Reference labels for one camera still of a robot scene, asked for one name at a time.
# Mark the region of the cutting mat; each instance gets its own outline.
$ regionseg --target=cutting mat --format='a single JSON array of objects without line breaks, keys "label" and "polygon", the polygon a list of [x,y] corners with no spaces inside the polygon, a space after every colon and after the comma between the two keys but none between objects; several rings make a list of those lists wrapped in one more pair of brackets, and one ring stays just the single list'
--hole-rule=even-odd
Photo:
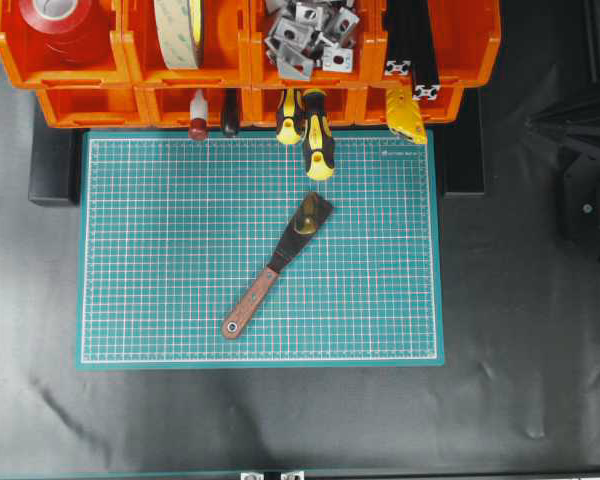
[{"label": "cutting mat", "polygon": [[[442,364],[432,148],[335,137],[337,173],[315,183],[271,132],[89,133],[78,367]],[[225,340],[222,320],[312,189],[334,213]]]}]

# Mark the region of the orange storage bin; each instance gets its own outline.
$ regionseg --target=orange storage bin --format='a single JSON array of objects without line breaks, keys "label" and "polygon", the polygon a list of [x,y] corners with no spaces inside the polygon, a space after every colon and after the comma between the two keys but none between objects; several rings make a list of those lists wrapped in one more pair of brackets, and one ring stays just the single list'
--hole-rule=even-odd
[{"label": "orange storage bin", "polygon": [[251,0],[251,81],[256,88],[271,88],[284,86],[329,86],[361,88],[372,76],[373,57],[375,52],[375,1],[356,0],[356,14],[360,23],[355,33],[354,70],[352,73],[325,72],[320,68],[313,71],[310,82],[296,82],[281,79],[278,69],[266,57],[267,46],[264,39],[272,24],[272,15],[267,14],[265,0]]},{"label": "orange storage bin", "polygon": [[[327,94],[326,109],[329,124],[332,127],[347,127],[355,123],[356,111],[361,101],[362,90],[347,88],[323,88]],[[253,125],[256,127],[275,127],[276,111],[280,104],[283,89],[252,90]]]},{"label": "orange storage bin", "polygon": [[[371,84],[405,82],[405,77],[385,76],[388,34],[383,27],[387,0],[376,0],[376,55]],[[481,87],[491,77],[502,31],[500,0],[429,0],[433,42],[440,82]]]},{"label": "orange storage bin", "polygon": [[18,88],[121,86],[129,82],[122,48],[121,0],[100,0],[109,17],[110,51],[96,64],[63,62],[45,46],[44,37],[27,25],[18,0],[0,0],[0,57],[9,80]]},{"label": "orange storage bin", "polygon": [[153,0],[122,0],[122,3],[122,39],[135,85],[249,85],[249,0],[204,2],[204,58],[198,70],[168,70],[165,66]]},{"label": "orange storage bin", "polygon": [[[160,128],[185,128],[189,126],[189,105],[196,91],[195,87],[169,87],[143,89],[149,107],[151,124]],[[220,116],[224,105],[226,90],[224,88],[205,89],[205,98],[209,102],[210,127],[220,126]],[[238,90],[240,103],[240,125],[250,126],[251,120],[251,90]]]},{"label": "orange storage bin", "polygon": [[143,92],[133,88],[51,89],[36,92],[47,123],[57,128],[149,125]]},{"label": "orange storage bin", "polygon": [[[356,113],[357,125],[386,125],[386,89],[365,88]],[[434,101],[420,101],[422,119],[427,124],[453,122],[458,116],[464,87],[443,86]]]}]

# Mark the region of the black cloth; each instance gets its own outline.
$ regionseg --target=black cloth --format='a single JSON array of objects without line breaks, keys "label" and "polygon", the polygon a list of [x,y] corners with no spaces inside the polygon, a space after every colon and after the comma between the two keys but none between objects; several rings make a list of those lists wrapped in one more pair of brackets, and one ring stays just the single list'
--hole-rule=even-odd
[{"label": "black cloth", "polygon": [[560,239],[556,151],[524,128],[588,81],[582,5],[502,14],[488,195],[441,202],[439,368],[77,372],[79,210],[27,201],[33,95],[0,64],[0,475],[600,467],[600,277]]}]

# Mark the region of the black mat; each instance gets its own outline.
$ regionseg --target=black mat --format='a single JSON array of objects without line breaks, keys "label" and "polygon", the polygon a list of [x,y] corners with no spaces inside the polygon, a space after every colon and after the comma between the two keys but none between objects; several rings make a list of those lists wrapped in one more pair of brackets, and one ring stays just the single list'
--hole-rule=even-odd
[{"label": "black mat", "polygon": [[79,212],[27,201],[32,95],[0,65],[0,474],[600,467],[600,278],[560,240],[558,160],[524,129],[587,82],[582,5],[502,10],[489,193],[441,204],[441,368],[77,373]]}]

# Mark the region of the yellow screwdriver handle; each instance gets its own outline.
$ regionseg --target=yellow screwdriver handle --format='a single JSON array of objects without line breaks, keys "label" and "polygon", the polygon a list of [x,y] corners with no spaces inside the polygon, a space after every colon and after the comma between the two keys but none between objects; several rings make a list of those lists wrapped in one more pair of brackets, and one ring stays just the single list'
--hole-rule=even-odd
[{"label": "yellow screwdriver handle", "polygon": [[284,145],[295,145],[304,135],[304,109],[300,91],[288,88],[282,92],[276,112],[276,137]]},{"label": "yellow screwdriver handle", "polygon": [[312,180],[327,180],[335,171],[336,143],[325,110],[326,94],[317,88],[304,93],[306,109],[304,166]]}]

